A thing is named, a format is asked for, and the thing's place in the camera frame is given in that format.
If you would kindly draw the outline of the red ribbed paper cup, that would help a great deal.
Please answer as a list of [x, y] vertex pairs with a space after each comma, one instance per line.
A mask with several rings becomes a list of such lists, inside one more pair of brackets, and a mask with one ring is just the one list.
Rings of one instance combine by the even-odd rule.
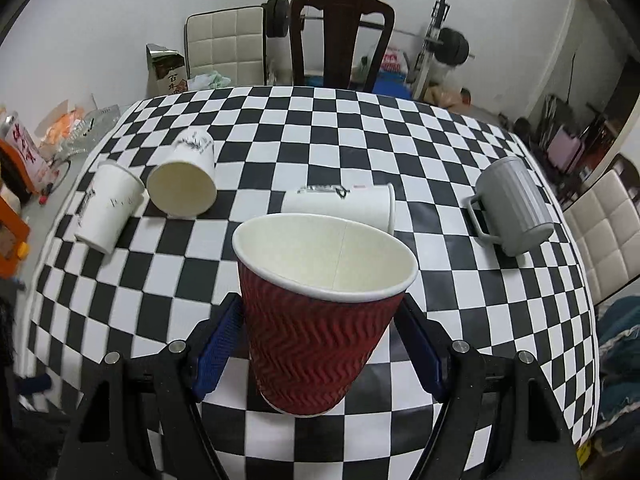
[[232, 248], [260, 393], [293, 416], [334, 408], [416, 280], [416, 256], [372, 226], [320, 214], [247, 220]]

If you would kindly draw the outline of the white paper cup lying sideways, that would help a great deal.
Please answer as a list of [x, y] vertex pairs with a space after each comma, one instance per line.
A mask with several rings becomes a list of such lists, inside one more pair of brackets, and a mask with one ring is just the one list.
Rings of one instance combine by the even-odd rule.
[[393, 185], [308, 185], [284, 194], [284, 214], [321, 214], [364, 223], [393, 235], [396, 194]]

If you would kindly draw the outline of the white paper cup, open mouth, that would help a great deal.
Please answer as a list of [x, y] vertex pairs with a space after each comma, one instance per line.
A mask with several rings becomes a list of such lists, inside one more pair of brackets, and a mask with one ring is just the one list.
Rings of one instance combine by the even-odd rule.
[[206, 127], [189, 127], [172, 142], [168, 155], [146, 180], [151, 202], [176, 218], [197, 217], [217, 198], [214, 140]]

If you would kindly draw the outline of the white paper cup, black calligraphy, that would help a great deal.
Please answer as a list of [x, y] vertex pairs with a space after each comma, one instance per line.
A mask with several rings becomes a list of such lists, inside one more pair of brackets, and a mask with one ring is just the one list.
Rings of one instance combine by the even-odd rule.
[[76, 240], [111, 255], [129, 217], [143, 202], [144, 184], [127, 168], [99, 164], [78, 212]]

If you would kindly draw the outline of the grey ribbed mug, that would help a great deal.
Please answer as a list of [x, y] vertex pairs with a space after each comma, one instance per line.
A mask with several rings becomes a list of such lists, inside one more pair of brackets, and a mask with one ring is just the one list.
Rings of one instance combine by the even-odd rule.
[[498, 245], [508, 257], [529, 252], [554, 231], [551, 214], [524, 162], [496, 160], [478, 177], [475, 194], [465, 200], [477, 236]]

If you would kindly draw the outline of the cream padded chair at right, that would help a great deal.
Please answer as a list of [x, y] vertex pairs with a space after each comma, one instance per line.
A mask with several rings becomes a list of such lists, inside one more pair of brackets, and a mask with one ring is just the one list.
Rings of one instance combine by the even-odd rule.
[[614, 170], [564, 211], [594, 304], [639, 276], [639, 209]]

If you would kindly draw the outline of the cream padded chair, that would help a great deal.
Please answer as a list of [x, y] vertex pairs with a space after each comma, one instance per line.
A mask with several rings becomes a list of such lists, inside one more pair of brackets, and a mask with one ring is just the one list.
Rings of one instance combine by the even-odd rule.
[[266, 36], [262, 6], [192, 14], [184, 25], [184, 57], [191, 78], [211, 72], [232, 86], [266, 82]]
[[614, 170], [564, 211], [594, 304], [639, 276], [639, 209]]

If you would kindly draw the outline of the orange gift box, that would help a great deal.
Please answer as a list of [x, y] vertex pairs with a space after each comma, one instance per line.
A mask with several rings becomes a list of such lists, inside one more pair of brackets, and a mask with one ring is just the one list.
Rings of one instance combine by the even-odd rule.
[[5, 201], [0, 203], [0, 276], [12, 278], [29, 253], [29, 226]]

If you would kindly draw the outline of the pink suitcase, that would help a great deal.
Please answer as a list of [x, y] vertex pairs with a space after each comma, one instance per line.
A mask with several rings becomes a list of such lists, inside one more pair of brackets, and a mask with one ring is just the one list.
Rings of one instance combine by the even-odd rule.
[[579, 136], [572, 136], [560, 127], [547, 148], [547, 157], [557, 170], [573, 170], [584, 152], [585, 145]]

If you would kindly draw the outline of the cardboard box on floor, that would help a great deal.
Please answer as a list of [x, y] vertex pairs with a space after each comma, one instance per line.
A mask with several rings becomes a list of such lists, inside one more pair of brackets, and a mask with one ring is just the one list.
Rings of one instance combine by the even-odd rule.
[[466, 114], [472, 104], [471, 92], [462, 87], [458, 91], [447, 90], [440, 84], [428, 87], [424, 94], [424, 100], [431, 105], [448, 110], [456, 114]]

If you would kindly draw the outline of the pink labelled drink bottle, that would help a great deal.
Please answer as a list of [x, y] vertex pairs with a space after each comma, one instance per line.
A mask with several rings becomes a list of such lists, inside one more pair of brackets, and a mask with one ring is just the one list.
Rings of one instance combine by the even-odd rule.
[[9, 157], [25, 188], [40, 194], [48, 185], [49, 164], [16, 113], [1, 109], [1, 153]]

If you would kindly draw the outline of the white squat rack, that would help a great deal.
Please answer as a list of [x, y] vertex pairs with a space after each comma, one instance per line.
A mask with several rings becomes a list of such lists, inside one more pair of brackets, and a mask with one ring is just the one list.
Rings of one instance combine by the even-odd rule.
[[427, 26], [425, 36], [413, 69], [408, 76], [408, 84], [411, 91], [411, 99], [422, 100], [422, 94], [427, 84], [428, 72], [431, 69], [435, 56], [436, 46], [439, 44], [439, 33], [442, 24], [446, 21], [450, 5], [447, 0], [436, 0], [431, 13], [431, 21]]

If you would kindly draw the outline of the orange snack bag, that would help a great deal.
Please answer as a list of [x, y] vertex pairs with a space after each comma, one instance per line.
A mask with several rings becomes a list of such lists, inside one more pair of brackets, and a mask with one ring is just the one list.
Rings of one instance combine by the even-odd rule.
[[96, 110], [96, 100], [92, 94], [83, 99], [67, 99], [53, 107], [36, 128], [35, 142], [40, 155], [51, 160], [73, 128], [93, 110]]

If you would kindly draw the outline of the silver carton box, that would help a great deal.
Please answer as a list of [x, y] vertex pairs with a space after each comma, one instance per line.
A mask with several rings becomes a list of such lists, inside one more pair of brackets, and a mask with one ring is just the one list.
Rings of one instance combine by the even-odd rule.
[[146, 95], [152, 98], [186, 92], [188, 77], [183, 55], [158, 44], [147, 44], [145, 49], [149, 72]]

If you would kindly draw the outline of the cream padded chair at back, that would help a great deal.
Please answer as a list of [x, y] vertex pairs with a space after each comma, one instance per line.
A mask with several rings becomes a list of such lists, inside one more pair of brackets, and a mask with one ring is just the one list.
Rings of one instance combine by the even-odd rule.
[[184, 57], [191, 78], [211, 72], [232, 86], [266, 82], [266, 36], [262, 6], [192, 14], [184, 25]]

